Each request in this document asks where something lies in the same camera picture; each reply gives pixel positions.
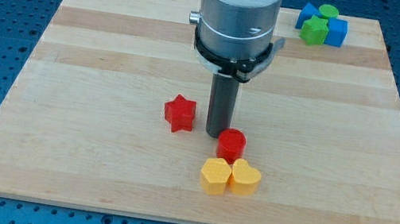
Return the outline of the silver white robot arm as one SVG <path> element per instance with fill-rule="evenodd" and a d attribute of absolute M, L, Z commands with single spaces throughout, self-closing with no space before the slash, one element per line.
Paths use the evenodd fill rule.
<path fill-rule="evenodd" d="M 267 50 L 282 0 L 200 0 L 199 42 L 227 59 L 249 60 Z"/>

